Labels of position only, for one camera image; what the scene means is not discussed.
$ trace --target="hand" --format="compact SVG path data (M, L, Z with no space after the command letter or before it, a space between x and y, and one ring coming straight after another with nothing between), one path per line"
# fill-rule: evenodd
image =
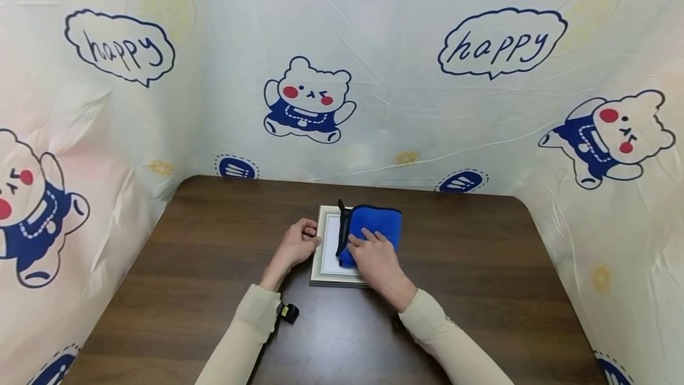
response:
M317 227L318 224L311 219L300 219L289 227L261 278L259 285L262 288L277 291L292 267L314 253L321 243L320 237L316 236Z
M361 229L365 240L349 235L347 248L361 276L397 311L403 313L418 292L399 266L392 242L379 232Z

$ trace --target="left hand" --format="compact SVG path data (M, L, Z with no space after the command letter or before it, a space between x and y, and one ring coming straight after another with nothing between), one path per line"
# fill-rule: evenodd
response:
M311 219L300 219L285 232L280 246L275 251L271 263L261 279L261 287L269 291L277 291L280 282L293 266L305 261L314 253L321 243L316 236L318 224Z

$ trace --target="bear face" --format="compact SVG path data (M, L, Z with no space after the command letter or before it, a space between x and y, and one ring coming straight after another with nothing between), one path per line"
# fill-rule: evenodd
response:
M618 162L640 163L674 145L675 135L665 129L657 113L665 101L658 91L608 101L594 110L599 144Z
M296 56L278 82L278 93L296 109L331 113L345 102L351 79L346 70L319 71L305 57Z
M0 228L28 219L45 193L45 176L31 147L0 130Z

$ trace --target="blue microfiber towel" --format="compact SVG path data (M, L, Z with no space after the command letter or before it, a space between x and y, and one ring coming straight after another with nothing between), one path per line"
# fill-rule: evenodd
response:
M337 245L337 258L343 268L355 268L356 262L347 249L349 235L365 239L361 228L371 232L380 232L392 242L394 251L399 247L401 233L401 211L397 209L383 209L373 205L357 205L348 210L342 200L337 201L340 207L340 233Z

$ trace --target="fabric backdrop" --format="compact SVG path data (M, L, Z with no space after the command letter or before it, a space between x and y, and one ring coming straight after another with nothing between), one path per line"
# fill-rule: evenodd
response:
M684 0L0 5L0 384L196 174L518 197L612 383L684 383Z

